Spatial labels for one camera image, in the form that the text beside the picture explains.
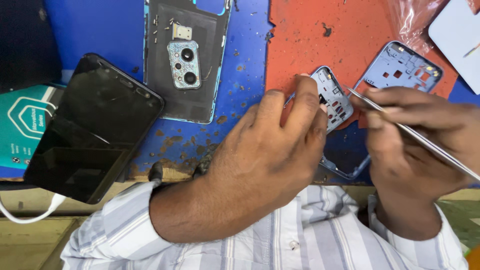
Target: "man's right hand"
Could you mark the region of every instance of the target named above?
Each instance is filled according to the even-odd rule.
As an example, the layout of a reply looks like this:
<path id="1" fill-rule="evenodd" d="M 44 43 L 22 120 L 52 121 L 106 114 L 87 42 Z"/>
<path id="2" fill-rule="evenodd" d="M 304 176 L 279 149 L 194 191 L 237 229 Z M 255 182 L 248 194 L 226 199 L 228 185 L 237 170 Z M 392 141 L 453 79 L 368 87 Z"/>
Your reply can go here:
<path id="1" fill-rule="evenodd" d="M 378 217 L 404 238 L 432 238 L 441 228 L 434 201 L 473 180 L 402 136 L 393 123 L 413 127 L 480 174 L 480 109 L 405 87 L 371 88 L 365 95 L 386 111 L 370 110 L 360 99 L 352 99 L 367 111 L 370 174 L 380 198 Z"/>

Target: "cable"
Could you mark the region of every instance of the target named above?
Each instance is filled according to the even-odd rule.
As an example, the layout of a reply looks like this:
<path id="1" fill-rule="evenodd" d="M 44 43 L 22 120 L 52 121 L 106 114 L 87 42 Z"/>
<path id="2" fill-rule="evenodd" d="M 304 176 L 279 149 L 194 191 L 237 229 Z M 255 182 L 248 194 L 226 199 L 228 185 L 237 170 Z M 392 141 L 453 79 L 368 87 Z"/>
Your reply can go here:
<path id="1" fill-rule="evenodd" d="M 3 203 L 1 201 L 1 197 L 0 197 L 0 210 L 5 215 L 5 217 L 7 217 L 8 219 L 10 219 L 11 221 L 13 221 L 15 223 L 28 224 L 28 223 L 37 222 L 39 220 L 42 220 L 42 219 L 48 217 L 53 211 L 55 211 L 57 209 L 57 207 L 60 204 L 62 204 L 62 202 L 64 200 L 65 200 L 65 196 L 55 193 L 55 195 L 53 195 L 52 202 L 50 203 L 50 207 L 48 208 L 48 210 L 45 213 L 43 213 L 43 215 L 38 216 L 36 218 L 29 219 L 29 220 L 21 220 L 19 218 L 16 218 L 16 217 L 12 216 L 12 214 L 3 206 Z"/>

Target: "phone screen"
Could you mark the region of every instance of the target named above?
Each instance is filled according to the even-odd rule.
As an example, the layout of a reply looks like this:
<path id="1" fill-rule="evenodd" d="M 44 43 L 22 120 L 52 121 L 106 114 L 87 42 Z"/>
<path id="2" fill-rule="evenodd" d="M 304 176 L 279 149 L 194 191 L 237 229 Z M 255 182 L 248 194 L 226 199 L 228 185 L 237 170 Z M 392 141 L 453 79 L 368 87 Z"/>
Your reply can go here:
<path id="1" fill-rule="evenodd" d="M 24 180 L 94 204 L 163 109 L 163 100 L 96 54 L 82 57 Z"/>

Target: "white striped shirt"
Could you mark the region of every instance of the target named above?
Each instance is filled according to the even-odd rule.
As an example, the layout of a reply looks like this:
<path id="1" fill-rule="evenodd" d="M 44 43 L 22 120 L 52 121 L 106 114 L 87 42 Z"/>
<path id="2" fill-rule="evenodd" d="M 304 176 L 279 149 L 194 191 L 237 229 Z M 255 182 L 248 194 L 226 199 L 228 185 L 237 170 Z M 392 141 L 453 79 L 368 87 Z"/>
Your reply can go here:
<path id="1" fill-rule="evenodd" d="M 412 241 L 381 224 L 369 198 L 370 227 L 337 186 L 311 185 L 285 207 L 222 240 L 173 244 L 154 230 L 149 200 L 158 183 L 134 185 L 90 216 L 62 252 L 65 270 L 467 270 L 443 213 L 433 239 Z"/>

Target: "person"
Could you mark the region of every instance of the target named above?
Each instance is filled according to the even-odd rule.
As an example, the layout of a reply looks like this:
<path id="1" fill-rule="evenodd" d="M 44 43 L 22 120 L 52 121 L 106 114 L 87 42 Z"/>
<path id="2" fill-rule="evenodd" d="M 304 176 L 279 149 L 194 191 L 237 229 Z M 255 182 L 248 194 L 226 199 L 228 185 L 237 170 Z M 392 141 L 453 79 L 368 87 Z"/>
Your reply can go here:
<path id="1" fill-rule="evenodd" d="M 122 270 L 466 270 L 460 242 L 435 201 L 472 180 L 401 136 L 415 126 L 480 173 L 479 109 L 415 89 L 368 89 L 387 107 L 367 110 L 369 227 L 338 186 L 310 185 L 322 157 L 326 107 L 316 82 L 298 76 L 285 96 L 269 90 L 220 144 L 210 169 L 159 189 L 135 185 L 77 229 L 64 269 Z"/>

